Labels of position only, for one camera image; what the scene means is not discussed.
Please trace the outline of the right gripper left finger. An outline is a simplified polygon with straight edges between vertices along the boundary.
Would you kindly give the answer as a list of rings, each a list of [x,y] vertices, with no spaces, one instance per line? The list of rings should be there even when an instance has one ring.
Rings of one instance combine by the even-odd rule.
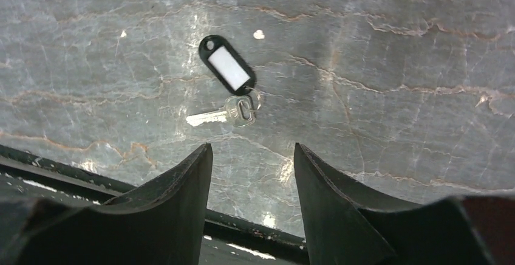
[[[13,264],[197,264],[213,151],[100,205],[12,200]]]

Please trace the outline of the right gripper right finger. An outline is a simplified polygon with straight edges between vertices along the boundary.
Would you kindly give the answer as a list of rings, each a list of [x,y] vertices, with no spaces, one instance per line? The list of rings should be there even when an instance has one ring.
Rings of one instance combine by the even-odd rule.
[[[404,201],[338,171],[300,143],[294,171],[311,264],[494,264],[463,196]]]

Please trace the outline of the black key tag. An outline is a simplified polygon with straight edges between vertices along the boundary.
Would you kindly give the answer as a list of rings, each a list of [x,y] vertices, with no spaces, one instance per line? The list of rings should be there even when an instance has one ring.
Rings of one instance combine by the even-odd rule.
[[[252,125],[261,108],[261,95],[255,89],[256,74],[227,39],[220,35],[204,37],[198,47],[199,57],[231,94],[217,110],[189,115],[190,126],[204,123],[229,123],[235,128]]]

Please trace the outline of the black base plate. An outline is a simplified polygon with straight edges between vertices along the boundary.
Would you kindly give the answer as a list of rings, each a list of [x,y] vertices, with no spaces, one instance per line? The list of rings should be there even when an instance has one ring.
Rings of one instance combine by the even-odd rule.
[[[28,151],[1,147],[1,195],[102,204],[134,186]],[[304,238],[207,210],[200,264],[308,264]]]

